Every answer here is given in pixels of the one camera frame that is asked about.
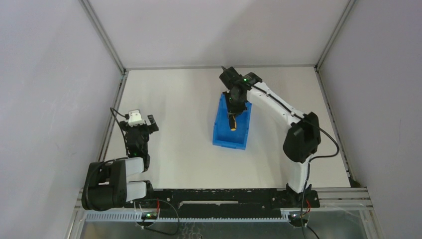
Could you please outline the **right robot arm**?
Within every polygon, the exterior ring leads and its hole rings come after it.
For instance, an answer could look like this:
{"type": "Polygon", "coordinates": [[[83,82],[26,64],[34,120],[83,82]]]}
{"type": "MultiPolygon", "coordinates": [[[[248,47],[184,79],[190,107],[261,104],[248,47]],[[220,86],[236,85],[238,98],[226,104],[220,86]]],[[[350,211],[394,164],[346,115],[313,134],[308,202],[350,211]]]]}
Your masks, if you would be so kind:
{"type": "Polygon", "coordinates": [[[285,126],[286,137],[282,148],[290,160],[287,187],[291,191],[287,194],[288,202],[293,207],[301,207],[308,199],[305,190],[308,188],[309,162],[321,142],[318,116],[295,109],[252,72],[242,76],[234,69],[227,69],[219,78],[226,87],[223,94],[231,131],[237,129],[236,118],[246,111],[246,103],[261,108],[285,126]]]}

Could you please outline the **black yellow handled screwdriver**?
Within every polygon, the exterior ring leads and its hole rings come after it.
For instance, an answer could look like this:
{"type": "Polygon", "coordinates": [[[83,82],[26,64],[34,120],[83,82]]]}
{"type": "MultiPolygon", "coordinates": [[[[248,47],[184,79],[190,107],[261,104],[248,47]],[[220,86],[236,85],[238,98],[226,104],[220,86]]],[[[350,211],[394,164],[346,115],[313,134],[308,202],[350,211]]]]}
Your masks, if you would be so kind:
{"type": "Polygon", "coordinates": [[[236,119],[235,118],[228,118],[228,123],[231,131],[235,131],[237,128],[236,119]]]}

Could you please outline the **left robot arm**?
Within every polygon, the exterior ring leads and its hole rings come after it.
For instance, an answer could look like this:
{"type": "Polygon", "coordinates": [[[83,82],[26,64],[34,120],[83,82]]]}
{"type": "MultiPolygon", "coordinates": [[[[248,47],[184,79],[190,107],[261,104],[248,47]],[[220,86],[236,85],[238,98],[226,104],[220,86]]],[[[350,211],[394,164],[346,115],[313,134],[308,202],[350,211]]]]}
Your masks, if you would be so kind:
{"type": "Polygon", "coordinates": [[[118,127],[123,134],[126,156],[89,165],[81,199],[85,210],[122,208],[134,199],[145,208],[155,203],[156,195],[147,189],[147,181],[130,182],[128,177],[149,169],[148,142],[159,127],[153,115],[148,115],[149,122],[138,112],[125,117],[118,127]]]}

